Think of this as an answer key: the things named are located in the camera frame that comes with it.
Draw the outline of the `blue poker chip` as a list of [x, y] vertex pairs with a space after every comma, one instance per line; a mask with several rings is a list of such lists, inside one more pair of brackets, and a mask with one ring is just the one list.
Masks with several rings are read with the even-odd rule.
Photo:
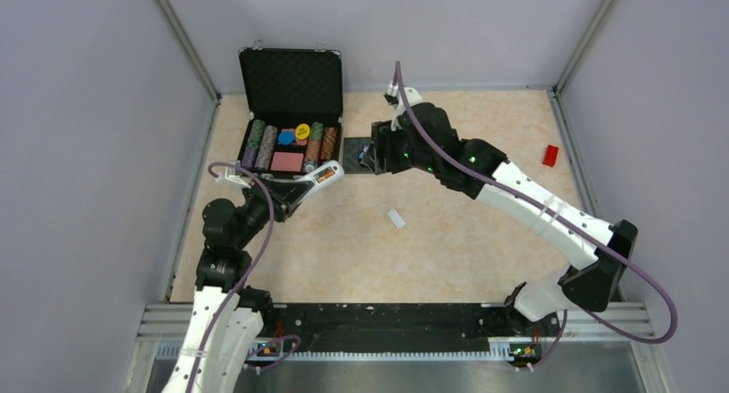
[[281, 145], [295, 144], [296, 135], [294, 130], [291, 128], [281, 130], [277, 137], [277, 142]]

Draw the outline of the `yellow poker chip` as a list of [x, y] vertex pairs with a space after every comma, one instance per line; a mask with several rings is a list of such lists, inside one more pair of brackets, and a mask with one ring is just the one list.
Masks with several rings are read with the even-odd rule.
[[296, 140], [308, 140], [311, 133], [310, 126], [308, 124], [300, 124], [294, 131]]

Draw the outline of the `white battery cover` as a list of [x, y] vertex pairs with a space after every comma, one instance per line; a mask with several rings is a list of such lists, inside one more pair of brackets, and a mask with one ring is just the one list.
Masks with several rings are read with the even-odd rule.
[[396, 229], [401, 229], [406, 225], [406, 221], [395, 208], [389, 209], [387, 216]]

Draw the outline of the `black poker chip case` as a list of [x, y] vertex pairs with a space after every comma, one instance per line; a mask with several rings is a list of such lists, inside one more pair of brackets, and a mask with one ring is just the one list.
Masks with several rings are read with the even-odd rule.
[[[340, 52], [245, 47], [238, 53], [249, 118], [238, 162], [258, 175], [294, 179], [340, 156], [344, 116]], [[311, 129], [308, 140], [281, 145], [281, 130]], [[304, 154], [301, 172], [271, 171], [273, 153]]]

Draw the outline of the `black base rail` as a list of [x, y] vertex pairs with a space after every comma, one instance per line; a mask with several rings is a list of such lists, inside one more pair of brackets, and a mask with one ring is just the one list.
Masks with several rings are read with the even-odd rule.
[[251, 349], [251, 365], [294, 361], [536, 363], [563, 331], [552, 313], [525, 325], [497, 304], [277, 304]]

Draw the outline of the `pink card deck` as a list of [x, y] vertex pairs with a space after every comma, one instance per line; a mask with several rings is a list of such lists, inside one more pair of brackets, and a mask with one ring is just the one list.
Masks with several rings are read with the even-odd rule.
[[270, 170], [298, 173], [303, 169], [303, 160], [303, 153], [276, 151], [273, 153]]

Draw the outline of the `dark grey lego baseplate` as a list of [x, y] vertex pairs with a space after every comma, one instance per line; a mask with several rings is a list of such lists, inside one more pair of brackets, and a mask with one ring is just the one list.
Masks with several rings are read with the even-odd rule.
[[374, 171], [360, 162], [371, 145], [369, 137], [343, 138], [341, 163], [347, 175], [374, 175]]

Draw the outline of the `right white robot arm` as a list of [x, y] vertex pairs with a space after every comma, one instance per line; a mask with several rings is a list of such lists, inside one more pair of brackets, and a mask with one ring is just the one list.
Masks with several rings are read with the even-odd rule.
[[460, 139], [442, 108], [418, 102], [413, 110], [432, 138], [428, 144], [405, 107], [391, 95], [386, 99], [395, 107], [395, 117], [373, 123], [363, 165], [377, 175], [425, 171], [442, 186], [512, 216], [567, 259], [567, 267], [526, 281], [507, 297], [504, 322], [512, 333], [526, 335], [540, 319], [572, 306], [590, 312], [607, 309], [625, 270], [609, 252], [630, 256], [637, 237], [633, 224], [610, 224], [582, 212], [533, 181], [488, 142]]

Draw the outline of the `white remote control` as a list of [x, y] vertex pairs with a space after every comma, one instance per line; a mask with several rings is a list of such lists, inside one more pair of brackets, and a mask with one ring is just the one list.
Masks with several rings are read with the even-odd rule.
[[313, 194], [340, 181], [345, 175], [343, 166], [334, 160], [327, 161], [305, 176], [295, 180], [296, 184], [306, 186], [307, 193]]

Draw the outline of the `red lego brick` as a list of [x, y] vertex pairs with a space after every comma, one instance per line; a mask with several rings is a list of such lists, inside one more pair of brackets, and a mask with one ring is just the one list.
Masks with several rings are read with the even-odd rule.
[[549, 144], [544, 151], [542, 164], [547, 167], [553, 168], [557, 163], [559, 153], [560, 148], [558, 146]]

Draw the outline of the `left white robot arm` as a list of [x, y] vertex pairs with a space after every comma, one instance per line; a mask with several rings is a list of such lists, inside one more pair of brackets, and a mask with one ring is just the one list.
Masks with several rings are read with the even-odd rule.
[[242, 188], [243, 201], [212, 200], [202, 211], [203, 250], [193, 310], [165, 392], [231, 392], [254, 339], [276, 322], [270, 292], [245, 284], [262, 257], [246, 247], [284, 222], [318, 188], [312, 180], [261, 180]]

